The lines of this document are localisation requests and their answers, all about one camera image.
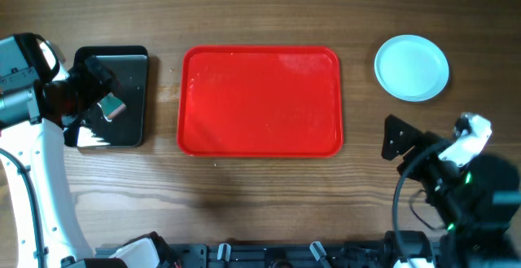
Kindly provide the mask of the green scouring sponge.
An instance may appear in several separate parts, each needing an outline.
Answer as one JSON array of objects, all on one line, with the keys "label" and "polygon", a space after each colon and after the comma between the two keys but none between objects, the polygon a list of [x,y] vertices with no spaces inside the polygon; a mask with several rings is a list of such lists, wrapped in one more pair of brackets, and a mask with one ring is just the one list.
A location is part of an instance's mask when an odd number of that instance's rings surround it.
[{"label": "green scouring sponge", "polygon": [[97,102],[106,121],[112,122],[125,109],[126,105],[113,93],[107,94]]}]

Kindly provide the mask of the light blue plate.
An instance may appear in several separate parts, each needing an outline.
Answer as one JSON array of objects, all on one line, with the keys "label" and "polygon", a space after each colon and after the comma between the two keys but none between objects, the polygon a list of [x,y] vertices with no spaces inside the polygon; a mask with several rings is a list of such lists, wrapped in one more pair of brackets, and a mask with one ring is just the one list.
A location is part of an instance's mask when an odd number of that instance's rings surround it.
[{"label": "light blue plate", "polygon": [[390,38],[376,52],[374,74],[393,97],[413,103],[433,99],[449,83],[449,62],[430,40],[405,34]]}]

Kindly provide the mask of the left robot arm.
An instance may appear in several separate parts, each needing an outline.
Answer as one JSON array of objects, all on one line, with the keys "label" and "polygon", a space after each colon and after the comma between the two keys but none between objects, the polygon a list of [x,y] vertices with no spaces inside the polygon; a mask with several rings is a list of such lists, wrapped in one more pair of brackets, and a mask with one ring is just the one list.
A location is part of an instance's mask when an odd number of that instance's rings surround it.
[{"label": "left robot arm", "polygon": [[1,133],[18,239],[19,267],[156,267],[151,239],[118,248],[99,261],[80,228],[64,165],[64,149],[137,147],[144,136],[149,59],[146,55],[97,55],[118,82],[73,124],[22,122]]}]

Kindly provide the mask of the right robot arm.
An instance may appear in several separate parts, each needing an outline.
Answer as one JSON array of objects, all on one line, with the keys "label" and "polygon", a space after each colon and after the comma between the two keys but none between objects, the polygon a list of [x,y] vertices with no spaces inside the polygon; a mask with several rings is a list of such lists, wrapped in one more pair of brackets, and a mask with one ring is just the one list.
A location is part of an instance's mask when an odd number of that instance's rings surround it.
[{"label": "right robot arm", "polygon": [[[384,120],[381,156],[402,157],[392,199],[392,231],[387,240],[394,267],[518,267],[520,256],[506,232],[520,208],[520,175],[508,160],[487,154],[492,136],[486,118],[464,112],[453,140],[422,132],[402,119]],[[405,181],[422,185],[425,201],[439,214],[444,232],[432,244],[422,232],[403,231],[399,202]]]}]

